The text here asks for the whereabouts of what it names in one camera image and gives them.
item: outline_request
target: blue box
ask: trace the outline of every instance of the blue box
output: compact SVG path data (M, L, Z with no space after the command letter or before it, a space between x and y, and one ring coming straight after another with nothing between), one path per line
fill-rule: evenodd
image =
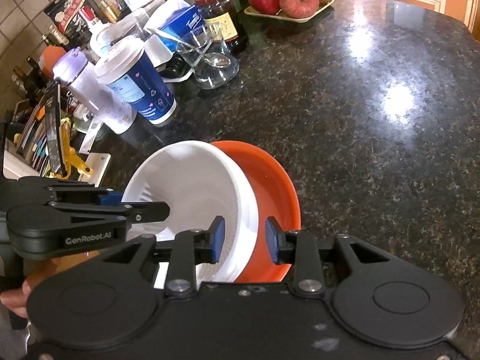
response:
M177 38L181 38L194 28L204 24L205 22L200 16L198 8L195 5L192 5L191 7L181 8L172 13L160 30L168 32L170 35L174 35ZM171 52L177 50L178 43L162 37L160 37L160 39Z

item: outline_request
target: metal spoon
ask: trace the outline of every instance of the metal spoon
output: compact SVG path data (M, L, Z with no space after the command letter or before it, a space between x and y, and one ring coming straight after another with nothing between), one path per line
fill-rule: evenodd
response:
M192 46L190 43L184 42L183 40L169 34L168 32L164 32L156 28L149 28L147 31L150 33L154 33L155 35L160 36L162 38L169 39L171 41L183 44L185 47L195 50L198 54L202 56L202 58L205 60L205 62L207 62L207 64L209 64L210 66L213 66L214 68L226 68L227 66L230 66L230 64L232 63L230 58L228 58L226 55L223 55L220 52L204 53L203 50L201 50L200 48Z

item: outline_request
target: glass cup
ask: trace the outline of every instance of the glass cup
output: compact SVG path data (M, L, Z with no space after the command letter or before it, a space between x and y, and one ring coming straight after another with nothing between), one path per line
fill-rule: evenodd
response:
M193 68L195 78L202 89L218 88L228 83L238 73L239 63L227 48L218 24L198 26L181 39L197 48L194 50L179 44L177 51ZM212 53L223 54L230 63L223 67L211 66L205 58L210 56L212 59L215 55Z

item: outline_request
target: orange bowl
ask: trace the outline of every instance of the orange bowl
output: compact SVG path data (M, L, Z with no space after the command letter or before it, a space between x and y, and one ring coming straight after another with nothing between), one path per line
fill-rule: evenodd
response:
M284 231L300 230L300 205L290 177L266 151L236 140L213 142L245 173L258 204L258 237L250 260L235 280L237 283L282 281L290 265L270 260L265 240L265 220L274 216Z

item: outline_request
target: kitchen counter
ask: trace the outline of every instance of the kitchen counter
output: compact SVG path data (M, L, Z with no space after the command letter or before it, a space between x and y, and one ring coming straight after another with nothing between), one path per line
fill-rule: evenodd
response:
M96 143L113 155L102 185L123 190L181 140L257 145L290 175L303 230L350 233L453 282L466 301L454 340L478 359L480 48L459 21L412 5L333 7L304 25L244 16L236 78L213 91L177 85L169 125L138 117Z

